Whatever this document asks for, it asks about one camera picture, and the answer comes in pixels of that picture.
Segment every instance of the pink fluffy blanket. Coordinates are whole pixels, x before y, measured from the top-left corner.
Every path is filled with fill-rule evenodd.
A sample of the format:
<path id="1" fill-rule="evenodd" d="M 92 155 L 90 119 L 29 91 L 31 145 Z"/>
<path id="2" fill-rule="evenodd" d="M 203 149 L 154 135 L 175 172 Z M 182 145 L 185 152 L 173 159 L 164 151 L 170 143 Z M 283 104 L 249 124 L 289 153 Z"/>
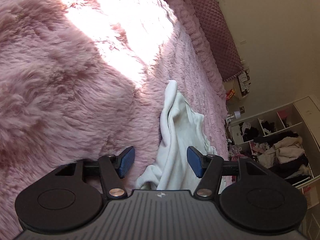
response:
<path id="1" fill-rule="evenodd" d="M 58 165 L 133 145 L 132 189 L 169 79 L 227 157 L 225 91 L 188 0 L 0 0 L 0 239 L 20 230 L 18 193 Z"/>

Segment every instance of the quilted pink headboard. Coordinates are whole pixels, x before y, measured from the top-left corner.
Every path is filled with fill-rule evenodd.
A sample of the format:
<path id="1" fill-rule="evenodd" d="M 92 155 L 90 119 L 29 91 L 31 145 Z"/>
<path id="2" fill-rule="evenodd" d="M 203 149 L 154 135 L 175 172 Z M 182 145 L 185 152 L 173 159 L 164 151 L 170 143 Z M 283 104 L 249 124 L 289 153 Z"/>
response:
<path id="1" fill-rule="evenodd" d="M 190 0 L 195 8 L 202 30 L 210 43 L 211 51 L 223 81 L 241 73 L 236 45 L 216 0 Z"/>

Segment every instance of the blue gripper pad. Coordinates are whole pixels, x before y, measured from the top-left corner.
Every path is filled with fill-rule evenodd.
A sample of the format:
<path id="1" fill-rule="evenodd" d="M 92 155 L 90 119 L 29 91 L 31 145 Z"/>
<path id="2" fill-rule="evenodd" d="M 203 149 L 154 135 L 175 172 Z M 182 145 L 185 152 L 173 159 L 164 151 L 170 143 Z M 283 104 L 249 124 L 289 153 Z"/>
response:
<path id="1" fill-rule="evenodd" d="M 201 179 L 204 174 L 204 169 L 201 167 L 201 156 L 203 156 L 202 153 L 199 152 L 196 148 L 192 146 L 188 147 L 187 149 L 188 163 L 192 168 L 193 172 L 195 173 L 195 175 L 199 179 Z"/>
<path id="2" fill-rule="evenodd" d="M 135 157 L 134 147 L 127 148 L 124 151 L 128 149 L 130 150 L 124 155 L 124 157 L 121 158 L 120 167 L 118 170 L 118 175 L 119 175 L 119 178 L 121 179 L 123 179 L 127 175 L 129 169 L 131 168 L 134 162 L 134 157 Z"/>

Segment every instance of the gray ribbed plate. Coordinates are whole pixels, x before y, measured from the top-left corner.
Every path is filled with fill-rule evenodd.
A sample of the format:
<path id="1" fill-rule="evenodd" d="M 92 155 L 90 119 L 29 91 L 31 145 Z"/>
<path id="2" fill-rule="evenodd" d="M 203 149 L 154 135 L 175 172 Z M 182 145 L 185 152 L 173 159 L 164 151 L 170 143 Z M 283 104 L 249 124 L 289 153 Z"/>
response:
<path id="1" fill-rule="evenodd" d="M 17 240 L 209 240 L 305 239 L 297 231 L 258 236 L 225 221 L 212 202 L 194 199 L 189 191 L 135 190 L 113 200 L 92 223 L 70 233 L 41 235 L 24 231 Z"/>

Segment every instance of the wall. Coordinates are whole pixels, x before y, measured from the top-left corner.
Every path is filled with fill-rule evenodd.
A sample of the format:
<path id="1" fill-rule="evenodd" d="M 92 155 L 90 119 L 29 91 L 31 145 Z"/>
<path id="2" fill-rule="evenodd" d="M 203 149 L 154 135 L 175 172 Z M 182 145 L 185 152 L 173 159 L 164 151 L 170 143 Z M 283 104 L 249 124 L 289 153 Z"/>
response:
<path id="1" fill-rule="evenodd" d="M 252 81 L 230 111 L 244 106 L 245 118 L 320 93 L 319 0 L 218 1 Z"/>

